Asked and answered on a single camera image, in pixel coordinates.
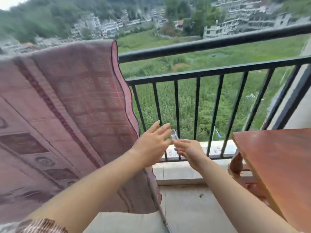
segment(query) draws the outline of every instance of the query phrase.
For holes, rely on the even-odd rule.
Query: grass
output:
[[[120,68],[124,77],[129,78],[288,58],[299,55],[308,39],[309,35],[300,35],[284,39],[129,62],[121,64]],[[121,53],[130,50],[170,45],[175,42],[176,39],[160,39],[154,37],[150,32],[133,34],[118,39],[119,52]],[[267,115],[267,108],[270,106],[271,99],[286,82],[290,70],[291,67],[286,67],[279,68],[274,72],[252,123],[252,130],[260,129]],[[242,130],[256,100],[256,98],[247,99],[246,96],[251,94],[256,95],[259,92],[265,75],[266,70],[252,71],[249,73],[232,131]],[[222,136],[225,136],[228,129],[241,76],[242,74],[227,74],[224,77],[216,119],[216,129]],[[152,85],[138,85],[136,88],[146,127],[150,127],[154,121],[158,120]],[[201,78],[196,137],[199,141],[206,141],[209,138],[217,88],[218,76]],[[174,83],[157,83],[157,90],[162,121],[163,123],[170,122],[172,127],[176,128]],[[182,139],[193,139],[196,80],[179,80],[178,90],[180,136]],[[133,107],[140,122],[135,102],[133,103]]]

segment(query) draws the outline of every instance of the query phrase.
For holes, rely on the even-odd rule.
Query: balcony railing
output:
[[[120,54],[119,62],[124,63],[124,62],[138,61],[138,60],[143,60],[143,59],[150,59],[150,58],[156,58],[156,57],[167,56],[167,55],[188,53],[188,52],[199,51],[199,50],[207,50],[207,49],[212,49],[212,48],[217,48],[217,47],[232,46],[232,45],[237,45],[237,44],[242,44],[242,43],[251,43],[251,42],[262,41],[262,40],[270,40],[270,39],[276,39],[276,38],[281,38],[281,37],[289,37],[289,36],[306,34],[306,33],[311,33],[310,23],[304,24],[304,25],[286,27],[286,28],[279,28],[279,29],[274,29],[274,30],[255,31],[251,33],[237,34],[237,35],[232,35],[228,38],[201,40],[201,41],[195,41],[195,42],[190,42],[190,43],[182,43],[182,44],[176,44],[176,45],[171,45],[171,46],[134,51],[130,53]],[[227,155],[224,156],[224,151],[225,151],[225,148],[226,148],[226,145],[227,145],[230,133],[231,133],[231,129],[232,129],[232,126],[235,120],[235,115],[239,107],[239,102],[241,100],[244,86],[246,84],[249,72],[255,71],[255,70],[267,70],[265,79],[263,81],[259,94],[256,98],[255,104],[252,107],[251,113],[244,127],[245,131],[248,131],[251,127],[251,124],[259,108],[260,102],[262,101],[262,98],[265,94],[265,91],[269,85],[270,79],[273,76],[274,71],[280,67],[293,66],[293,70],[287,82],[285,83],[284,87],[282,88],[282,91],[276,103],[274,104],[272,111],[270,112],[268,116],[265,126],[262,129],[266,129],[270,125],[272,118],[274,117],[287,91],[292,85],[293,80],[298,74],[301,66],[304,64],[311,64],[311,55],[300,56],[300,57],[289,58],[289,59],[256,62],[256,63],[250,63],[250,64],[224,66],[224,67],[217,67],[217,68],[204,69],[204,70],[194,70],[194,71],[187,71],[187,72],[182,72],[182,73],[170,73],[170,74],[162,74],[162,75],[156,75],[156,76],[130,78],[130,79],[127,79],[126,81],[128,85],[132,87],[135,102],[136,102],[137,109],[139,112],[139,117],[141,119],[141,123],[142,123],[142,127],[144,131],[146,131],[146,126],[145,126],[144,117],[142,115],[142,110],[140,107],[139,98],[138,98],[135,86],[142,85],[142,84],[152,84],[158,119],[162,121],[156,84],[159,82],[168,82],[168,81],[174,82],[177,134],[178,136],[180,136],[178,80],[196,78],[194,136],[193,136],[193,139],[195,140],[196,132],[197,132],[197,123],[198,123],[198,108],[199,108],[201,78],[210,77],[210,76],[218,77],[218,89],[217,89],[217,94],[216,94],[216,99],[215,99],[215,105],[214,105],[213,117],[212,117],[212,125],[210,129],[209,142],[208,142],[208,147],[207,147],[207,156],[209,156],[210,149],[211,149],[211,143],[213,139],[213,131],[215,129],[215,122],[216,122],[216,117],[217,117],[217,112],[218,112],[218,106],[219,106],[224,76],[226,74],[232,74],[232,73],[243,73],[240,86],[239,86],[239,90],[238,90],[238,93],[235,99],[235,104],[234,104],[234,107],[231,113],[228,130],[226,132],[223,147],[221,149],[221,153],[219,156],[211,157],[212,159],[224,159],[224,158],[229,158]],[[300,90],[301,92],[299,96],[300,100],[303,98],[303,96],[305,95],[306,91],[309,89],[310,86],[311,86],[311,80],[309,80],[308,83],[304,85],[303,90]],[[162,159],[163,162],[183,161],[183,160],[184,159],[182,159],[180,156],[178,158],[167,157],[166,153],[165,153],[165,158]]]

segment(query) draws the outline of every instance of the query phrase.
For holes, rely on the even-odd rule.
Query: white sky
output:
[[[0,0],[0,9],[8,10],[12,6],[17,6],[18,3],[25,2],[27,0]]]

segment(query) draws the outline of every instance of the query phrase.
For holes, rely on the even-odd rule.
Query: floor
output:
[[[236,233],[212,192],[204,185],[160,186],[161,207],[172,233]],[[158,212],[100,213],[84,233],[167,233]]]

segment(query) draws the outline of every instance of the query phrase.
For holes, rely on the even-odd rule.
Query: person's right hand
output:
[[[200,172],[203,162],[208,159],[198,141],[195,140],[172,140],[177,154],[184,156],[190,166]]]

